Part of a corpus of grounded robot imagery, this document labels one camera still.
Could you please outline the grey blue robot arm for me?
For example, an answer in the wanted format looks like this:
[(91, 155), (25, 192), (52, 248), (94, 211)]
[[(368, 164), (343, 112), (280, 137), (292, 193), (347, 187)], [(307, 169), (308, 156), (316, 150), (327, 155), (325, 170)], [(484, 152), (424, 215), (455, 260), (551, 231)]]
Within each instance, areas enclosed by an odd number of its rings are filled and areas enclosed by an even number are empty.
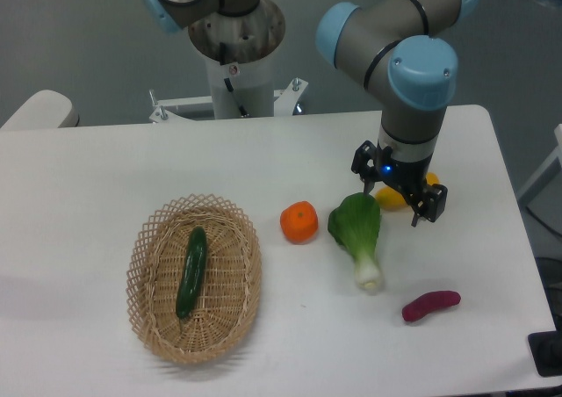
[[(164, 31), (186, 31), (207, 60), (216, 118), (273, 113), (269, 58), (283, 41), (285, 18), (271, 0), (143, 1)], [(324, 60), (383, 108), (378, 138), (357, 149), (352, 171), (365, 192), (379, 182), (398, 192), (416, 220), (437, 220), (447, 197), (426, 179), (458, 73), (457, 55), (439, 33), (478, 2), (384, 0), (369, 9), (342, 2), (316, 29)]]

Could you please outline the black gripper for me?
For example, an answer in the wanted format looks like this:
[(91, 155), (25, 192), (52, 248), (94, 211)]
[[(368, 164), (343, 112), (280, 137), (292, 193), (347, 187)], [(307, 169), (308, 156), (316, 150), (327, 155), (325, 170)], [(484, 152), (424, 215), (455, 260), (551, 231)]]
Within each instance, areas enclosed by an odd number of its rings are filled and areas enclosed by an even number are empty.
[(370, 194), (378, 182), (399, 192), (413, 209), (412, 227), (420, 219), (435, 222), (444, 212), (448, 189), (442, 184), (427, 184), (434, 148), (433, 141), (378, 140), (377, 147), (365, 141), (355, 151), (351, 171), (363, 182), (363, 194)]

